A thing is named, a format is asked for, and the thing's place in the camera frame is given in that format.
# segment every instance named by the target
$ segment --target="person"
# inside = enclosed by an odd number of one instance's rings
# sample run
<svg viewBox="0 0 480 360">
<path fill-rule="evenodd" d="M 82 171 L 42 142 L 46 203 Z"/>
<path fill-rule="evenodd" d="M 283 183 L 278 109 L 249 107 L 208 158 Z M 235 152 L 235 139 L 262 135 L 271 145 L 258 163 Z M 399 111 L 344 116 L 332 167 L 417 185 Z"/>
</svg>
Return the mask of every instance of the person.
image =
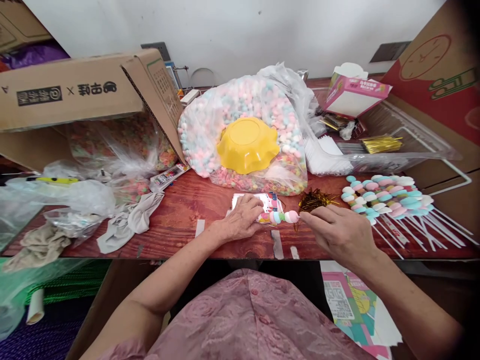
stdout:
<svg viewBox="0 0 480 360">
<path fill-rule="evenodd" d="M 255 222 L 262 212 L 260 200 L 241 197 L 225 219 L 215 221 L 123 300 L 81 360 L 373 359 L 290 281 L 249 269 L 233 271 L 201 292 L 160 335 L 165 314 L 206 259 L 223 244 L 265 229 Z M 366 218 L 334 205 L 300 217 L 317 244 L 382 299 L 419 360 L 448 356 L 462 327 L 376 247 Z"/>
</svg>

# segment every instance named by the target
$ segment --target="cardboard box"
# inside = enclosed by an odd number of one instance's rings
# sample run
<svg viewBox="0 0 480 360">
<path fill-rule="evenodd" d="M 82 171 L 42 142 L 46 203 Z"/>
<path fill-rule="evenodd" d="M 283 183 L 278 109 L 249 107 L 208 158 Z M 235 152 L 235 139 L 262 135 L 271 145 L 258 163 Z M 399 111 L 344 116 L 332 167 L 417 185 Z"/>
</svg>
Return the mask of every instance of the cardboard box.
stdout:
<svg viewBox="0 0 480 360">
<path fill-rule="evenodd" d="M 0 155 L 41 172 L 72 159 L 61 124 L 149 111 L 184 162 L 182 106 L 160 52 L 68 59 L 0 73 Z"/>
<path fill-rule="evenodd" d="M 0 1 L 0 53 L 49 39 L 52 36 L 25 4 Z"/>
<path fill-rule="evenodd" d="M 474 229 L 479 210 L 469 201 L 478 191 L 480 168 L 480 96 L 478 60 L 467 23 L 452 0 L 427 23 L 385 74 L 393 89 L 388 101 L 445 139 L 463 157 L 451 163 L 473 176 L 473 183 L 434 197 L 440 210 Z M 440 160 L 427 160 L 406 171 L 429 194 L 463 179 Z"/>
<path fill-rule="evenodd" d="M 355 119 L 385 100 L 391 88 L 373 80 L 338 75 L 323 110 Z"/>
</svg>

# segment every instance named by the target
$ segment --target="white wall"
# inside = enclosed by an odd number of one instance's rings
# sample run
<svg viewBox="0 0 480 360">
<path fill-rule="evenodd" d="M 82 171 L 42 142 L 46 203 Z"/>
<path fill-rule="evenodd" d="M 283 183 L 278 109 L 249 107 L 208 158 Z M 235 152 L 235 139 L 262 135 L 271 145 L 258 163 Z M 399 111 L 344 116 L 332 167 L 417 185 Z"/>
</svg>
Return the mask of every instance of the white wall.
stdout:
<svg viewBox="0 0 480 360">
<path fill-rule="evenodd" d="M 216 84 L 285 61 L 310 78 L 369 64 L 381 43 L 412 40 L 445 0 L 24 0 L 73 57 L 164 41 L 177 66 L 209 68 Z M 201 70 L 194 86 L 212 83 Z"/>
</svg>

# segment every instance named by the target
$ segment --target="cloth rag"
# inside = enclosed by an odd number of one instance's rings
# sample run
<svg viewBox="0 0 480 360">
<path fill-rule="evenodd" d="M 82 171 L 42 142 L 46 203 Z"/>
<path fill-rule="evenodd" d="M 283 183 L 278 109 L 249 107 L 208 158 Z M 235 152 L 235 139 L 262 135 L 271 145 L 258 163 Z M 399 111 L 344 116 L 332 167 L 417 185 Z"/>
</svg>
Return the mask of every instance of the cloth rag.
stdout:
<svg viewBox="0 0 480 360">
<path fill-rule="evenodd" d="M 108 221 L 106 233 L 96 240 L 100 252 L 113 253 L 128 243 L 135 234 L 146 232 L 150 225 L 150 215 L 163 198 L 163 192 L 144 194 L 138 204 L 127 205 L 112 217 Z"/>
<path fill-rule="evenodd" d="M 163 192 L 143 194 L 138 205 L 128 216 L 128 227 L 136 234 L 146 232 L 150 227 L 150 216 L 159 207 L 163 198 Z"/>
<path fill-rule="evenodd" d="M 23 249 L 3 264 L 5 273 L 39 268 L 54 262 L 71 244 L 65 232 L 49 222 L 25 234 L 20 241 Z"/>
</svg>

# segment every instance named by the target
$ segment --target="wooden table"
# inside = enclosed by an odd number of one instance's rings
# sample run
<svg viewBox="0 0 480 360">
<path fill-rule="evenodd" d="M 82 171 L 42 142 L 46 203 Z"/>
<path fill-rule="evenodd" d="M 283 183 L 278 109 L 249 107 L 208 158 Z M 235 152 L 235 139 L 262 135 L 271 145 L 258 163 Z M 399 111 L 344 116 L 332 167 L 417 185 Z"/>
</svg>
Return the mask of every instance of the wooden table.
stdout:
<svg viewBox="0 0 480 360">
<path fill-rule="evenodd" d="M 359 180 L 368 176 L 358 176 Z M 309 174 L 308 187 L 321 189 L 324 193 L 340 195 L 342 188 L 348 183 L 344 177 L 317 177 Z M 101 254 L 96 239 L 107 229 L 104 221 L 95 234 L 78 247 L 69 246 L 62 253 L 66 258 L 115 258 L 115 259 L 151 259 L 163 260 L 171 257 L 181 247 L 195 237 L 197 221 L 205 220 L 205 228 L 213 221 L 226 216 L 227 210 L 232 205 L 232 196 L 240 191 L 232 188 L 223 188 L 214 185 L 209 179 L 201 178 L 193 170 L 183 174 L 177 181 L 165 190 L 165 197 L 160 206 L 150 217 L 150 229 L 143 234 L 136 234 L 124 247 L 110 254 Z M 299 196 L 280 196 L 285 204 L 285 211 L 298 210 Z M 347 204 L 339 201 L 341 206 Z M 42 212 L 58 208 L 59 206 L 46 206 L 5 248 L 2 256 L 11 257 L 21 249 L 20 239 L 27 231 L 35 229 L 45 223 Z M 468 240 L 466 247 L 457 248 L 440 236 L 437 238 L 447 245 L 448 249 L 437 251 L 423 251 L 419 245 L 410 238 L 410 243 L 401 249 L 392 238 L 378 225 L 376 226 L 390 243 L 405 259 L 477 259 L 478 249 Z M 414 228 L 409 227 L 417 237 L 422 237 Z M 295 232 L 291 224 L 282 223 L 277 229 L 280 232 L 281 247 L 285 259 L 292 259 L 292 247 L 298 252 L 301 260 L 327 260 L 328 255 L 315 243 L 311 230 L 301 224 L 299 231 Z M 386 244 L 379 234 L 373 232 L 377 246 L 393 259 L 398 259 L 395 252 Z M 271 231 L 259 232 L 247 240 L 230 242 L 211 256 L 213 259 L 275 259 L 274 241 Z"/>
</svg>

